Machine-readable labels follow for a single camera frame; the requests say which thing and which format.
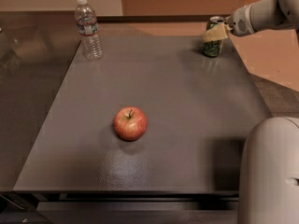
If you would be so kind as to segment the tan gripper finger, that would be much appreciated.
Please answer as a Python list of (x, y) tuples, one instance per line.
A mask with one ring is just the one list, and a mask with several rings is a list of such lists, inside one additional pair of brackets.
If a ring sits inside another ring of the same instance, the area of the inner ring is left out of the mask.
[(204, 42), (223, 40), (229, 36), (232, 30), (233, 28), (226, 23), (216, 24), (211, 29), (202, 33), (201, 38)]

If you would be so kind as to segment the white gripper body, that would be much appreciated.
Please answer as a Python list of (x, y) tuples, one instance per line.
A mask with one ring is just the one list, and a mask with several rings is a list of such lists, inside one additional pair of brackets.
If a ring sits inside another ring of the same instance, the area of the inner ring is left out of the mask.
[(255, 33), (250, 19), (251, 8), (252, 4), (245, 5), (226, 18), (226, 24), (229, 26), (232, 35), (241, 37)]

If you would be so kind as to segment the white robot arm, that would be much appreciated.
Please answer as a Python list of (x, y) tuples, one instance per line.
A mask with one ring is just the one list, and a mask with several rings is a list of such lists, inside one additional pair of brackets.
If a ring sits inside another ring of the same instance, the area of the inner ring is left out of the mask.
[[(299, 0), (260, 0), (201, 34), (204, 42), (265, 30), (299, 30)], [(298, 113), (268, 104), (272, 117), (249, 133), (240, 166), (237, 224), (299, 224)]]

